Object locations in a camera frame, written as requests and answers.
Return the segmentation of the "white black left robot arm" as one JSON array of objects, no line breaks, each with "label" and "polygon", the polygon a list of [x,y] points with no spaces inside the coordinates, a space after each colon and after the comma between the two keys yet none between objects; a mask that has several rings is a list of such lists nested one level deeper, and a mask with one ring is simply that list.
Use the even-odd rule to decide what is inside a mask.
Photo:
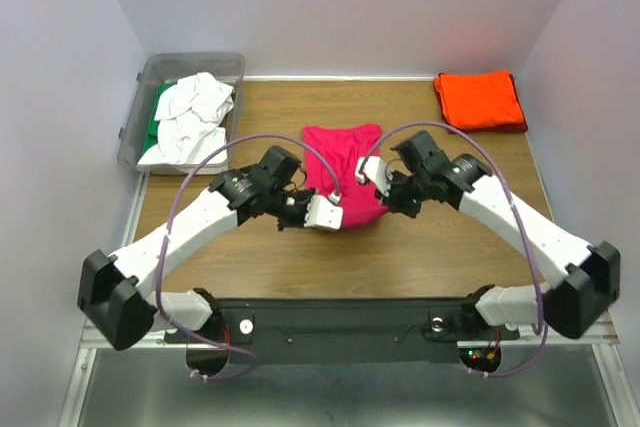
[{"label": "white black left robot arm", "polygon": [[157,283],[216,237],[267,214],[278,227],[311,227],[316,189],[286,187],[300,160],[279,146],[261,161],[217,175],[171,222],[112,254],[96,250],[82,263],[77,304],[116,350],[147,333],[183,326],[199,340],[215,339],[223,318],[202,288],[161,291]]}]

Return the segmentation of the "pink t shirt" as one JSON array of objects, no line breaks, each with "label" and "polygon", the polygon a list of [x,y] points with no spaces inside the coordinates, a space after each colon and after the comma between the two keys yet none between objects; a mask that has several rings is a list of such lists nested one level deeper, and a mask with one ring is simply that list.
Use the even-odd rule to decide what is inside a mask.
[{"label": "pink t shirt", "polygon": [[358,160],[381,135],[381,126],[371,123],[346,129],[319,126],[305,126],[302,129],[303,141],[327,160],[340,182],[343,229],[370,224],[387,212],[387,208],[375,198],[375,186],[359,184],[355,177]]}]

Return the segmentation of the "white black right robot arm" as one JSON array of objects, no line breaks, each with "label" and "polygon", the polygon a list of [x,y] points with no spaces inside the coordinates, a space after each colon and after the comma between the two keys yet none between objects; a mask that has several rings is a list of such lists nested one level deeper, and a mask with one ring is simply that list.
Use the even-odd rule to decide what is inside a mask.
[{"label": "white black right robot arm", "polygon": [[426,131],[393,150],[405,173],[378,157],[360,166],[389,211],[414,218],[426,201],[446,203],[489,228],[536,269],[528,286],[478,292],[460,313],[466,334],[545,324],[578,339],[618,299],[621,255],[612,244],[594,245],[567,232],[512,193],[497,168],[471,154],[449,158]]}]

